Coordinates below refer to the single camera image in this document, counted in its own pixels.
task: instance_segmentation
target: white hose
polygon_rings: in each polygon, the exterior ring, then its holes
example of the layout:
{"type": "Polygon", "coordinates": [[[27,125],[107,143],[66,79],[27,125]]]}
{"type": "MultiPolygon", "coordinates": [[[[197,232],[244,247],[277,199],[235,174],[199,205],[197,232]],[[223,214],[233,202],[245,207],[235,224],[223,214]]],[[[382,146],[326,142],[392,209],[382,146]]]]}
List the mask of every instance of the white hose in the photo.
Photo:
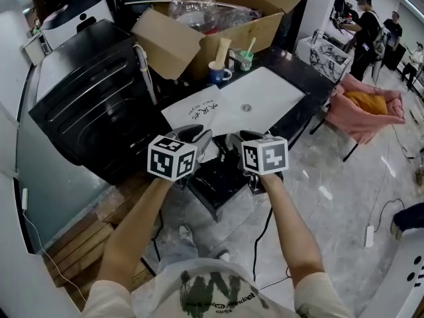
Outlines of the white hose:
{"type": "Polygon", "coordinates": [[[144,82],[146,83],[150,98],[152,99],[153,105],[156,105],[158,103],[158,100],[156,99],[156,96],[154,94],[152,77],[150,76],[150,72],[148,71],[147,53],[139,44],[135,44],[134,48],[135,52],[137,53],[138,62],[140,62],[140,71],[143,75],[144,82]]]}

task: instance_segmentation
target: chair leg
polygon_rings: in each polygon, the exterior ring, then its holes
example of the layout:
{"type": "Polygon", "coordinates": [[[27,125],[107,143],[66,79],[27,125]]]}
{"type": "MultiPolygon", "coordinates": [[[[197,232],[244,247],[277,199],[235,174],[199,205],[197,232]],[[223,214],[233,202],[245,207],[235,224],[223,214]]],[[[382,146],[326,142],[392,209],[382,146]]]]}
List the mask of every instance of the chair leg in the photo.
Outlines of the chair leg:
{"type": "Polygon", "coordinates": [[[354,146],[354,148],[352,148],[352,150],[347,154],[347,156],[345,156],[344,158],[343,158],[343,162],[346,162],[346,160],[348,160],[349,159],[349,157],[350,157],[350,155],[353,153],[353,151],[355,151],[356,150],[356,147],[358,147],[358,144],[356,144],[355,146],[354,146]]]}
{"type": "Polygon", "coordinates": [[[311,130],[311,132],[309,132],[309,134],[310,135],[312,135],[312,134],[314,134],[315,132],[317,132],[317,129],[319,129],[319,127],[323,124],[325,122],[325,117],[323,118],[323,120],[321,120],[320,122],[319,122],[319,124],[316,126],[316,127],[314,127],[312,130],[311,130]]]}

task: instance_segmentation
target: black table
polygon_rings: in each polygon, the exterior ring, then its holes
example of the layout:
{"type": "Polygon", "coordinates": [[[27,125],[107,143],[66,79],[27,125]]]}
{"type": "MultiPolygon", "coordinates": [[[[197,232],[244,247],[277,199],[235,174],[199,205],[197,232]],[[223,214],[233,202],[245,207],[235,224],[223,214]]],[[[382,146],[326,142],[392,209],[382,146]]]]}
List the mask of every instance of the black table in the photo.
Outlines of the black table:
{"type": "MultiPolygon", "coordinates": [[[[255,54],[252,70],[264,66],[278,74],[293,86],[304,92],[305,96],[295,107],[286,113],[269,131],[274,136],[282,136],[289,142],[289,149],[293,147],[312,116],[328,100],[335,83],[302,62],[299,58],[281,50],[271,47],[255,54]]],[[[231,82],[243,77],[249,72],[235,72],[231,82]]],[[[205,81],[200,81],[187,88],[174,90],[173,96],[160,103],[160,108],[167,106],[201,91],[205,88],[205,81]]],[[[214,138],[218,147],[223,148],[223,139],[214,138]]],[[[191,177],[188,187],[211,212],[213,218],[219,221],[222,208],[246,184],[246,177],[237,168],[239,158],[233,153],[203,163],[201,168],[191,177]]]]}

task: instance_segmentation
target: mug handle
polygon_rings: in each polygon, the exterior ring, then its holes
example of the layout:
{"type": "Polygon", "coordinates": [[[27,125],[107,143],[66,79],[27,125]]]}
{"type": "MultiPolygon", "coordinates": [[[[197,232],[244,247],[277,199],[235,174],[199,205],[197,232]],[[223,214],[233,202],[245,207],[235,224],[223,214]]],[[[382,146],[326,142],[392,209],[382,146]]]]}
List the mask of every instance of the mug handle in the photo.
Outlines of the mug handle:
{"type": "Polygon", "coordinates": [[[223,81],[230,80],[231,77],[233,76],[232,71],[230,71],[228,68],[224,68],[224,74],[225,73],[228,73],[228,76],[227,77],[223,77],[223,81]]]}

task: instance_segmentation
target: sink drain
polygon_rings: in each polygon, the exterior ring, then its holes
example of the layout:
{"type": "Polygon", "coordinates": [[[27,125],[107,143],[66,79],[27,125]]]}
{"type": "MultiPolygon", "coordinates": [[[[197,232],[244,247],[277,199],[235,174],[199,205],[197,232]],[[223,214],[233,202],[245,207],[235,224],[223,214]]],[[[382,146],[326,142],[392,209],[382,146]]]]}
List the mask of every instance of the sink drain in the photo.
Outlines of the sink drain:
{"type": "Polygon", "coordinates": [[[243,112],[250,112],[252,110],[252,106],[250,106],[248,103],[245,103],[244,105],[241,105],[241,110],[243,112]]]}

